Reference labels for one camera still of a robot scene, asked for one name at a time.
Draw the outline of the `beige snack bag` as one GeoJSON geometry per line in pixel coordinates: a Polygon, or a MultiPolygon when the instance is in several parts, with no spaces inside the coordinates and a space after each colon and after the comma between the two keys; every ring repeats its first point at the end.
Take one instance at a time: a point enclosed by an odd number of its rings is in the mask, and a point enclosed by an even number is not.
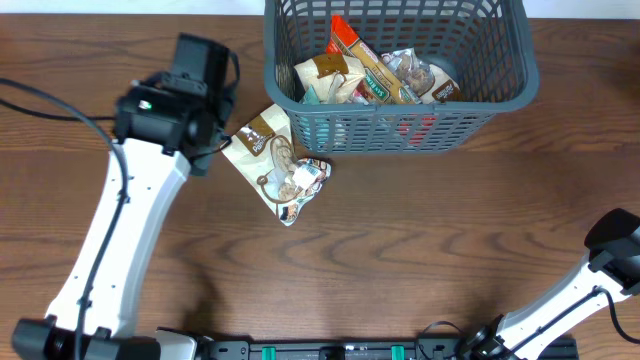
{"type": "Polygon", "coordinates": [[[362,62],[342,54],[321,54],[294,66],[305,91],[313,89],[320,103],[346,102],[365,78],[362,62]]]}
{"type": "Polygon", "coordinates": [[[384,53],[382,60],[420,103],[463,100],[458,83],[442,68],[418,58],[413,48],[384,53]]]}
{"type": "Polygon", "coordinates": [[[332,171],[326,161],[296,156],[290,118],[276,104],[241,127],[222,153],[285,226],[297,220],[332,171]]]}

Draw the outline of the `teal packet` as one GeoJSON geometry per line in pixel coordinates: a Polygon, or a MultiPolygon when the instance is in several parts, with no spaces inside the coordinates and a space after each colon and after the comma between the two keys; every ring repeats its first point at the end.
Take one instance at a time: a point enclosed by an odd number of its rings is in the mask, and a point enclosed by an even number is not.
{"type": "MultiPolygon", "coordinates": [[[[303,98],[300,101],[304,105],[320,105],[321,102],[316,94],[316,91],[312,86],[309,86],[305,92],[303,98]]],[[[318,146],[325,146],[329,141],[329,120],[328,119],[316,119],[315,120],[315,134],[316,142],[318,146]]]]}

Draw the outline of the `red orange pasta packet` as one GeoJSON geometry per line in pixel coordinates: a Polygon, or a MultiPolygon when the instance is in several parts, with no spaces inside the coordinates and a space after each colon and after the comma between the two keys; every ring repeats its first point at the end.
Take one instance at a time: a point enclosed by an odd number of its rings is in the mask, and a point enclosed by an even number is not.
{"type": "Polygon", "coordinates": [[[340,16],[331,18],[330,39],[327,54],[342,54],[357,58],[363,65],[363,84],[369,102],[377,104],[417,104],[416,97],[384,64],[377,55],[340,16]]]}

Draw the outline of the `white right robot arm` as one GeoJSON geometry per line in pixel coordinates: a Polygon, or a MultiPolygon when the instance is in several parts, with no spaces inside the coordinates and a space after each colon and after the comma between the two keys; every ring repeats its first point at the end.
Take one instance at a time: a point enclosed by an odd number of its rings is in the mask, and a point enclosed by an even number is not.
{"type": "Polygon", "coordinates": [[[537,359],[557,338],[607,308],[616,332],[627,334],[615,304],[639,294],[639,217],[606,213],[585,237],[587,252],[569,273],[525,307],[497,317],[461,342],[460,359],[537,359]]]}

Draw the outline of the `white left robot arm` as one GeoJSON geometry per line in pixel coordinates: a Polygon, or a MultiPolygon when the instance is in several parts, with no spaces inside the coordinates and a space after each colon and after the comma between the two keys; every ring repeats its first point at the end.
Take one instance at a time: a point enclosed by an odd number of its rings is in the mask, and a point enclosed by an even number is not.
{"type": "Polygon", "coordinates": [[[102,195],[79,256],[41,320],[21,319],[22,359],[207,359],[208,337],[136,333],[145,274],[171,204],[207,173],[235,102],[234,84],[146,80],[116,104],[102,195]]]}

